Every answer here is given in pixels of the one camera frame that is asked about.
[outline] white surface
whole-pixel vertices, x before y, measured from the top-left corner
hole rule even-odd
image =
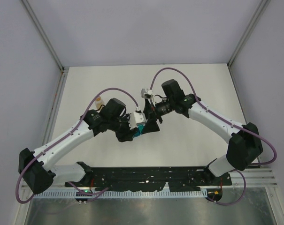
[[[68,130],[63,132],[61,135],[59,135],[54,140],[50,141],[49,143],[35,149],[35,153],[33,154],[34,157],[36,157],[39,153],[43,152],[46,148],[48,148],[50,145],[54,144],[61,138],[63,138],[68,133],[71,133],[73,128],[78,124],[79,120]],[[89,125],[86,124],[86,122],[82,121],[82,123],[79,125],[79,127],[66,139],[64,139],[62,142],[58,143],[54,147],[52,147],[49,151],[47,151],[44,155],[38,158],[39,162],[43,162],[43,168],[46,171],[49,171],[52,169],[52,167],[57,163],[58,160],[60,160],[63,156],[68,154],[72,149],[74,149],[76,146],[80,145],[82,142],[85,142],[92,137],[94,137],[93,131],[89,130]]]
[[[211,165],[209,165],[209,170],[214,176],[220,177],[223,174],[234,170],[235,168],[228,162],[226,155],[219,157]]]
[[[11,225],[19,152],[42,144],[60,72],[17,0],[0,0],[0,225]]]
[[[118,87],[131,93],[144,108],[142,88],[149,88],[154,74],[169,65],[71,67],[66,80],[54,138],[72,126],[91,99],[101,90]],[[243,115],[226,64],[170,65],[190,78],[197,94],[212,108],[235,121]],[[155,94],[163,94],[161,84],[178,81],[185,94],[191,93],[186,80],[175,71],[163,71],[154,84]],[[133,101],[123,93],[111,91],[102,98],[107,103],[117,98],[135,110]],[[112,131],[98,134],[63,157],[58,164],[84,161],[90,166],[180,166],[207,165],[227,152],[226,142],[202,124],[175,112],[163,116],[161,131],[142,135],[132,142],[120,143]]]
[[[29,0],[64,66],[227,63],[260,0]]]
[[[203,101],[201,103],[210,111],[213,111],[217,115],[223,117],[227,121],[231,121],[232,124],[242,126],[242,123],[232,121],[231,119],[226,118],[224,115],[221,115],[220,113],[216,112],[213,108],[211,108],[209,105],[205,104]],[[227,123],[224,123],[220,119],[216,118],[206,110],[204,110],[197,102],[193,104],[193,107],[189,109],[189,117],[192,120],[198,121],[199,123],[207,126],[209,129],[214,131],[216,134],[218,134],[223,140],[228,143],[231,139],[232,133],[237,133],[240,130],[237,128],[231,127],[231,125],[228,125]]]
[[[284,195],[284,0],[271,1],[233,65],[248,121],[277,149],[270,165]],[[264,145],[262,161],[271,159]]]
[[[56,165],[51,168],[51,172],[55,173],[53,185],[64,184],[68,181],[79,182],[85,176],[84,169],[77,163],[72,165]]]

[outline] black base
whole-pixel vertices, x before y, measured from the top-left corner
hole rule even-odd
[[[109,191],[161,191],[166,182],[170,191],[196,191],[198,186],[232,185],[230,175],[207,180],[204,166],[189,167],[91,167],[93,187],[97,191],[110,187]]]

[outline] robotic arm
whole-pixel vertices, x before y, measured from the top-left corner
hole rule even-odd
[[[143,113],[136,111],[126,114],[125,104],[116,98],[109,100],[100,112],[89,110],[76,131],[74,127],[78,122],[64,134],[33,152],[28,149],[21,151],[19,173],[34,157],[44,153],[46,148],[70,133],[67,138],[33,162],[23,178],[34,194],[47,190],[52,184],[67,181],[74,182],[76,186],[89,186],[93,179],[93,172],[89,166],[83,162],[55,166],[56,162],[80,143],[107,130],[114,131],[120,142],[132,141],[136,136],[159,131],[157,120],[162,123],[162,116],[172,111],[204,124],[229,144],[226,155],[215,159],[204,168],[204,178],[208,183],[231,170],[244,170],[262,153],[261,141],[258,138],[233,126],[238,125],[258,134],[254,124],[242,125],[228,120],[232,123],[229,125],[217,119],[208,112],[208,106],[200,98],[196,99],[193,94],[185,95],[175,80],[164,82],[162,88],[166,98],[159,103],[154,102],[152,90],[142,89],[141,96],[145,99]]]

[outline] wall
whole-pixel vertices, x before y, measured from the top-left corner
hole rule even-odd
[[[13,223],[18,154],[41,144],[60,72],[17,0],[0,0],[0,225]]]
[[[284,0],[271,1],[232,69],[246,119],[278,151],[270,167],[284,194]],[[262,161],[271,157],[266,147]]]
[[[65,66],[227,63],[260,0],[29,0]]]

